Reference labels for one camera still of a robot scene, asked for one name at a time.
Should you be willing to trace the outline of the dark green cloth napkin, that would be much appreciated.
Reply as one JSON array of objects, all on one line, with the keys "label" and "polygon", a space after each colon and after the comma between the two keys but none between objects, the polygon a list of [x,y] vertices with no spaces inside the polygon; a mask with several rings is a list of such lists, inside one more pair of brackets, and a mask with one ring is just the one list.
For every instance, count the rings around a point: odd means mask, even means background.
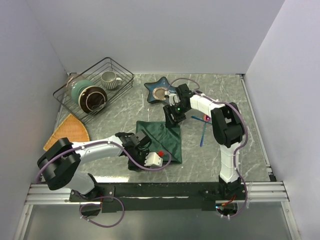
[{"label": "dark green cloth napkin", "polygon": [[163,163],[169,161],[169,156],[166,152],[171,154],[172,164],[181,164],[182,160],[182,140],[181,129],[179,126],[167,128],[163,121],[137,121],[135,133],[144,131],[150,138],[150,142],[140,146],[138,153],[146,157],[150,152],[164,152],[162,156]]}]

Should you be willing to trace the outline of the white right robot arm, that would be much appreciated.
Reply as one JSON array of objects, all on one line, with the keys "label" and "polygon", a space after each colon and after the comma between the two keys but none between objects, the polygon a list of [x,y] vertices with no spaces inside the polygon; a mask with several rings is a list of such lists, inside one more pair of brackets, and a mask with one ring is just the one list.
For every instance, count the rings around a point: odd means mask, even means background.
[{"label": "white right robot arm", "polygon": [[239,149],[243,147],[243,136],[248,135],[237,105],[219,102],[198,91],[192,92],[186,84],[176,87],[175,93],[167,89],[164,95],[169,99],[169,104],[163,107],[167,128],[184,121],[189,110],[197,110],[211,119],[213,136],[221,152],[219,179],[225,182],[219,186],[218,192],[223,199],[232,198],[237,191],[233,182],[240,177]]}]

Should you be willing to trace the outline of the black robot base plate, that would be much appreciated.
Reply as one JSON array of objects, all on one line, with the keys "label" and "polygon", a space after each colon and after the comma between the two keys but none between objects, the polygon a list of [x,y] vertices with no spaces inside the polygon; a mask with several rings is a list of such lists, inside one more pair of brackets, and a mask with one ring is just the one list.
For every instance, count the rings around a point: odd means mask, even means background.
[{"label": "black robot base plate", "polygon": [[71,203],[100,204],[102,213],[117,211],[189,210],[215,211],[216,202],[246,198],[241,183],[219,182],[142,182],[100,183],[100,196],[84,200],[75,191],[69,196]]}]

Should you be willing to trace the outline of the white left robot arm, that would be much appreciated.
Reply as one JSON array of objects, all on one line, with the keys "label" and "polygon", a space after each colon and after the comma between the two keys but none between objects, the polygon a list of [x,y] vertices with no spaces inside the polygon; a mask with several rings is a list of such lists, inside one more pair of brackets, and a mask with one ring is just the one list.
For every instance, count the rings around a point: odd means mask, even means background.
[{"label": "white left robot arm", "polygon": [[137,133],[118,132],[108,138],[88,142],[71,142],[63,137],[56,141],[37,161],[39,173],[50,190],[69,188],[86,200],[94,201],[99,188],[94,177],[78,169],[80,165],[106,157],[126,156],[133,163],[143,165],[152,143],[144,130]]}]

